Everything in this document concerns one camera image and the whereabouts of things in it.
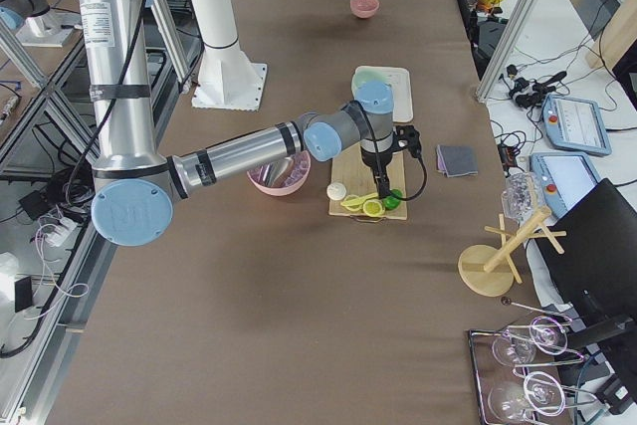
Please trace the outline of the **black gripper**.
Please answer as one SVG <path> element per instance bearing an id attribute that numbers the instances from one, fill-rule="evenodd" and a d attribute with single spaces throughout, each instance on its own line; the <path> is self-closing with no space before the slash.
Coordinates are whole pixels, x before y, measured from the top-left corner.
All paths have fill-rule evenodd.
<path id="1" fill-rule="evenodd" d="M 375 185 L 380 199 L 391 196 L 390 180 L 387 174 L 387 165 L 392 161 L 393 153 L 390 150 L 367 151 L 362 149 L 361 158 L 363 163 L 368 166 L 375 178 Z"/>

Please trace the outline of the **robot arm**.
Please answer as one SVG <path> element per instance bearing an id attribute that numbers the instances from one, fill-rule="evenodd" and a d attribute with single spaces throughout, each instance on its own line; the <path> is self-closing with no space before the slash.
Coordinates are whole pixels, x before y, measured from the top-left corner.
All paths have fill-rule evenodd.
<path id="1" fill-rule="evenodd" d="M 218 180 L 308 151 L 327 161 L 358 145 L 381 194 L 397 147 L 393 95 L 369 82 L 332 114 L 300 118 L 183 155 L 163 156 L 155 143 L 145 56 L 146 0 L 79 0 L 98 123 L 100 154 L 93 165 L 91 216 L 97 231 L 122 246 L 157 239 L 173 206 Z"/>

